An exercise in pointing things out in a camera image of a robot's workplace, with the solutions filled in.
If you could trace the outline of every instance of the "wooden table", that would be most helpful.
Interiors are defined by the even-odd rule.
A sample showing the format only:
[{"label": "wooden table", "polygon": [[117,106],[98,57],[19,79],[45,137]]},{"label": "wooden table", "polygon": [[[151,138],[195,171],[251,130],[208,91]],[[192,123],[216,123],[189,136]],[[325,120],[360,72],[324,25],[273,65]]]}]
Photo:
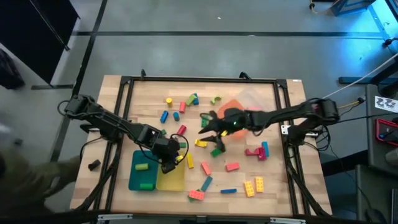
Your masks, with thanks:
[{"label": "wooden table", "polygon": [[[107,110],[114,110],[120,79],[121,76],[116,75],[104,77],[98,103]],[[287,84],[292,105],[305,101],[301,80],[287,80]],[[269,102],[267,104],[269,110],[276,109],[272,85],[267,84],[173,82],[171,85],[170,82],[134,82],[128,119],[132,122],[147,123],[158,129],[165,129],[168,134],[176,133],[180,125],[184,124],[187,127],[184,136],[189,140],[189,151],[193,154],[195,168],[189,169],[188,166],[185,166],[185,191],[183,192],[130,191],[128,182],[132,153],[139,148],[126,138],[123,143],[111,210],[124,213],[174,215],[252,217],[291,215],[292,209],[278,124],[273,124],[265,129],[259,137],[254,137],[251,133],[248,133],[246,140],[226,141],[226,152],[216,158],[212,158],[210,155],[210,152],[214,149],[213,143],[209,143],[205,149],[194,145],[195,139],[211,135],[211,133],[198,134],[201,130],[199,114],[210,110],[217,111],[223,103],[228,102],[247,88],[260,93],[261,97],[267,103]],[[175,122],[171,112],[178,111],[179,102],[185,101],[193,92],[198,94],[200,104],[187,108],[186,113],[180,116],[181,120]],[[123,113],[126,95],[125,93],[122,100],[120,116]],[[210,99],[216,95],[223,97],[223,99],[221,103],[213,106],[210,104]],[[172,110],[165,104],[165,96],[173,99]],[[280,91],[280,97],[281,101],[284,102],[282,91]],[[165,124],[161,124],[159,121],[163,110],[168,110],[170,113]],[[88,141],[98,137],[98,133],[90,133]],[[266,161],[258,161],[256,157],[244,155],[245,148],[255,149],[263,141],[268,142],[270,150],[270,157]],[[315,144],[315,141],[311,138],[306,138],[306,141]],[[86,146],[70,208],[79,206],[97,184],[100,169],[90,172],[87,165],[96,159],[102,161],[105,147],[106,141],[98,141]],[[304,145],[300,146],[300,155],[306,186],[323,209],[331,214],[318,152]],[[187,198],[189,190],[199,189],[206,179],[206,175],[200,166],[201,161],[209,163],[213,171],[211,174],[213,182],[205,194],[204,201],[190,203]],[[240,169],[234,172],[226,172],[225,165],[232,162],[239,162]],[[254,197],[247,198],[243,182],[251,180],[254,183],[255,177],[264,178],[264,193],[256,193]],[[230,188],[237,188],[238,192],[229,195],[220,194],[221,189]],[[295,189],[299,212],[303,213],[300,191],[297,186],[295,186]],[[104,188],[100,208],[104,208],[107,193],[108,185]]]}]

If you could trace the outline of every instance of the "yellow tray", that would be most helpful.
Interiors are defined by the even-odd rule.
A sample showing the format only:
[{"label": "yellow tray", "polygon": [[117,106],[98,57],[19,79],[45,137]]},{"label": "yellow tray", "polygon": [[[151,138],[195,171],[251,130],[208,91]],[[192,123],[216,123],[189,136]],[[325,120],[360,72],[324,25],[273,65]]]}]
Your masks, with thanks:
[{"label": "yellow tray", "polygon": [[157,171],[157,190],[184,191],[185,190],[185,160],[167,174],[162,172],[161,166]]}]

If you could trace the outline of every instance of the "concrete floor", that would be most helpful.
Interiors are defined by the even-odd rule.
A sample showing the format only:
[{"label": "concrete floor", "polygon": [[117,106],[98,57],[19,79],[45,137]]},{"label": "concrete floor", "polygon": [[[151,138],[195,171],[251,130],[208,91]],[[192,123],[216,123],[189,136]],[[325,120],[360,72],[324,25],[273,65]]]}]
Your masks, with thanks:
[{"label": "concrete floor", "polygon": [[[102,0],[71,0],[81,20],[76,31],[92,31]],[[361,77],[392,56],[381,47],[381,30],[369,11],[335,17],[312,14],[308,1],[276,0],[108,0],[99,31],[248,31],[316,32],[326,37],[248,37],[248,36],[97,36],[88,62],[80,93],[98,97],[104,75],[138,75],[144,68],[148,75],[237,77],[245,71],[252,78],[293,78],[303,80],[307,98],[323,97],[338,88],[340,76]],[[317,3],[317,10],[330,4]],[[377,0],[374,9],[383,14],[385,31],[396,31],[386,3]],[[331,32],[347,32],[350,37],[336,37]],[[58,69],[58,84],[75,82],[89,36],[74,36]],[[48,161],[59,123],[57,103],[68,98],[70,90],[30,90],[43,84],[30,78],[21,91],[0,89],[2,118],[25,139],[20,148],[33,164]],[[355,86],[332,97],[339,105],[364,95],[363,86]],[[364,105],[344,115],[343,119],[364,116]],[[60,160],[78,155],[87,135],[72,121]],[[330,128],[332,145],[338,156],[367,148],[365,120],[342,123]],[[350,136],[351,141],[344,141]],[[334,159],[325,152],[322,160]],[[334,195],[354,192],[354,185],[336,185],[341,176],[326,178],[328,192]],[[55,211],[69,208],[73,184],[46,204]]]}]

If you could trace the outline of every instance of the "teal tray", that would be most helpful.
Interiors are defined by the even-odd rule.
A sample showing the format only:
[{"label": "teal tray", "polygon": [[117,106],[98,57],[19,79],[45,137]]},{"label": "teal tray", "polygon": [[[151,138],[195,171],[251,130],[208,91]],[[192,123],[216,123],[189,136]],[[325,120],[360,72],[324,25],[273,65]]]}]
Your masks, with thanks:
[{"label": "teal tray", "polygon": [[[145,155],[156,159],[152,153],[148,150],[144,150]],[[149,169],[137,171],[136,164],[148,163]],[[130,190],[140,190],[139,184],[153,184],[154,189],[156,188],[157,169],[159,164],[146,158],[140,150],[132,153],[132,163],[129,179]]]}]

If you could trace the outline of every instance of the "red lego brick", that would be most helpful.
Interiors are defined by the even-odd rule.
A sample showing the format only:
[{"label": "red lego brick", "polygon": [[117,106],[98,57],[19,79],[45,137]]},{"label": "red lego brick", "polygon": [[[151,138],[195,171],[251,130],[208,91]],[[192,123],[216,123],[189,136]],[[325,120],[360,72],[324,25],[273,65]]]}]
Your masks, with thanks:
[{"label": "red lego brick", "polygon": [[187,130],[187,127],[185,127],[184,125],[181,125],[180,129],[177,131],[177,134],[184,135],[185,130]]},{"label": "red lego brick", "polygon": [[187,107],[187,104],[185,102],[180,103],[180,113],[185,113],[185,108]]},{"label": "red lego brick", "polygon": [[201,166],[202,166],[203,170],[205,171],[206,175],[210,175],[211,174],[211,170],[210,170],[209,165],[207,164],[206,161],[203,161],[201,163]]},{"label": "red lego brick", "polygon": [[258,156],[260,154],[260,150],[259,150],[259,148],[257,148],[254,150],[254,152],[251,152],[250,149],[245,149],[244,153],[247,156]]},{"label": "red lego brick", "polygon": [[196,190],[191,190],[189,191],[189,197],[194,198],[196,200],[203,200],[205,198],[205,193]]},{"label": "red lego brick", "polygon": [[238,162],[234,162],[234,163],[232,163],[232,164],[227,164],[227,165],[226,165],[226,170],[227,170],[228,172],[230,172],[230,171],[232,171],[232,170],[237,170],[237,169],[239,169],[239,163],[238,163]]},{"label": "red lego brick", "polygon": [[266,150],[263,147],[258,148],[259,149],[259,160],[266,160],[267,156],[266,156]]}]

